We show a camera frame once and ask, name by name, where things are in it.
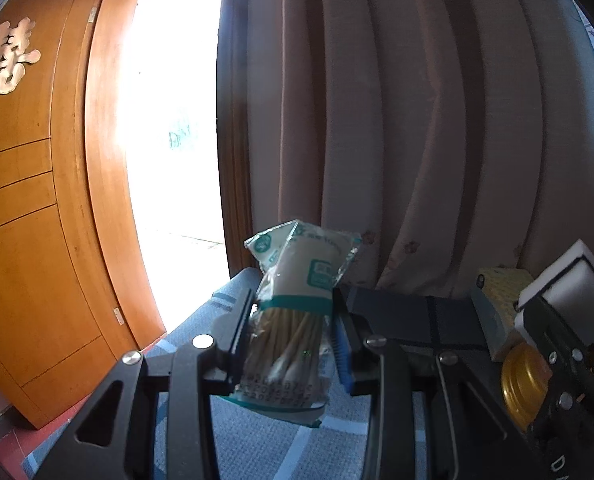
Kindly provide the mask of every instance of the striped fabric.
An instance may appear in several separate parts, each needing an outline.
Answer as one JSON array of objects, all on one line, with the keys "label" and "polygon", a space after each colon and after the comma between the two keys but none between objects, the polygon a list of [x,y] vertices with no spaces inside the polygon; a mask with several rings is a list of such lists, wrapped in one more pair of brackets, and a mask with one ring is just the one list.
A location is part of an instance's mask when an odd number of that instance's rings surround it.
[{"label": "striped fabric", "polygon": [[[259,279],[259,273],[253,269],[239,273],[180,327],[159,341],[148,355],[174,352],[193,336],[205,333],[216,317],[232,308],[238,290],[243,286],[256,288]],[[168,394],[161,394],[157,410],[155,480],[166,478],[167,397]],[[424,478],[423,406],[420,399],[414,404],[416,441],[421,444],[417,450],[418,478]],[[353,480],[361,476],[369,398],[349,397],[336,378],[326,416],[318,429],[266,418],[218,397],[211,399],[211,406],[222,480]],[[63,430],[53,433],[26,457],[22,467],[29,478]]]}]

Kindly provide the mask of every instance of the orange wooden door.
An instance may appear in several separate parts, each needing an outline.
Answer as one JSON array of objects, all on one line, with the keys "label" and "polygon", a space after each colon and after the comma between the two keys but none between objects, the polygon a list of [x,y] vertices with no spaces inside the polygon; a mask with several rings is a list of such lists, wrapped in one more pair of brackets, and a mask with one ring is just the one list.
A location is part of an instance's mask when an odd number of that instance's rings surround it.
[{"label": "orange wooden door", "polygon": [[10,0],[0,13],[36,22],[28,51],[41,53],[0,94],[0,389],[36,427],[164,332],[152,319],[136,341],[124,322],[91,208],[84,93],[100,1]]}]

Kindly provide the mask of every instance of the plastic bag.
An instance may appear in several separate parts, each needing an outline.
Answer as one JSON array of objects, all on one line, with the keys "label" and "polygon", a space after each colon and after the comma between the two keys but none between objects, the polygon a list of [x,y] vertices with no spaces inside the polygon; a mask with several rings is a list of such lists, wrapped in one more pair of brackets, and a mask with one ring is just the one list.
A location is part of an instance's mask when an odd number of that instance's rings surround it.
[{"label": "plastic bag", "polygon": [[245,242],[266,274],[250,319],[244,374],[231,400],[272,418],[319,425],[334,368],[332,289],[360,241],[293,221]]}]

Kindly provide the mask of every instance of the curtain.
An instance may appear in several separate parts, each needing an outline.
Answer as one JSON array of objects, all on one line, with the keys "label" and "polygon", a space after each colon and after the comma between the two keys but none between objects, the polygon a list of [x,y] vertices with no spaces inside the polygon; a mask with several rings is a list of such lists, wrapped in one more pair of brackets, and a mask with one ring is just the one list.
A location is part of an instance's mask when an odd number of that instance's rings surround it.
[{"label": "curtain", "polygon": [[252,234],[248,155],[248,15],[250,0],[221,0],[215,66],[217,163],[223,235],[231,278],[255,259],[242,241]]},{"label": "curtain", "polygon": [[479,267],[594,251],[594,53],[572,0],[251,0],[249,17],[255,230],[359,232],[350,282],[442,297]]}]

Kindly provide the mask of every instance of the metal screw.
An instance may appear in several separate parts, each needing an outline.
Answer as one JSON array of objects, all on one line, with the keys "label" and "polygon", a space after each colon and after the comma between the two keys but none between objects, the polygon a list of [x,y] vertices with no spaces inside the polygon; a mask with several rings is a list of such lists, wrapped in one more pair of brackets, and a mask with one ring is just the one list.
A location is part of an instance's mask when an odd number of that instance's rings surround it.
[{"label": "metal screw", "polygon": [[136,350],[131,350],[130,352],[126,352],[122,356],[122,363],[124,363],[125,365],[134,365],[134,364],[138,363],[141,358],[142,358],[142,354],[140,354]]},{"label": "metal screw", "polygon": [[444,366],[453,366],[457,364],[459,358],[455,352],[442,352],[439,355],[439,362]]},{"label": "metal screw", "polygon": [[568,392],[563,392],[560,396],[559,396],[559,407],[562,410],[566,410],[568,411],[570,408],[573,407],[573,396],[570,395]]},{"label": "metal screw", "polygon": [[386,345],[386,338],[382,335],[373,334],[366,338],[366,346],[370,348],[381,348]]},{"label": "metal screw", "polygon": [[213,336],[208,334],[200,334],[193,338],[193,346],[195,348],[209,348],[213,345]]}]

